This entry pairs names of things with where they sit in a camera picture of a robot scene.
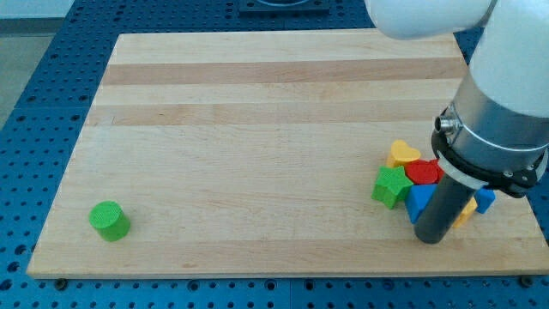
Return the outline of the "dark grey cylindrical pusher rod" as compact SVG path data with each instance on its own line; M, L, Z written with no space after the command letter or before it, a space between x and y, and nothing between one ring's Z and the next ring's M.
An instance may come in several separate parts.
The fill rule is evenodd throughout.
M414 225L416 237L426 244L439 243L474 193L474 189L444 175Z

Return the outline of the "black flange mount ring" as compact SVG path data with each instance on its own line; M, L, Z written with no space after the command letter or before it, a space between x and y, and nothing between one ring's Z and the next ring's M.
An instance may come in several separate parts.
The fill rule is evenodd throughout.
M454 106L435 120L431 147L446 175L468 190L500 190L524 197L541 180L548 165L547 144L512 148L487 141L462 122Z

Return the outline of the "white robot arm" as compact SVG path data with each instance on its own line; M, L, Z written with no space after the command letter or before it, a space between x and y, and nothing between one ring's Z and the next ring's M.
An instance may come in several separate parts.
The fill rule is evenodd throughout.
M367 0L365 6L376 28L393 39L483 30L431 136L443 177L414 232L436 244L478 190L522 197L546 170L548 3Z

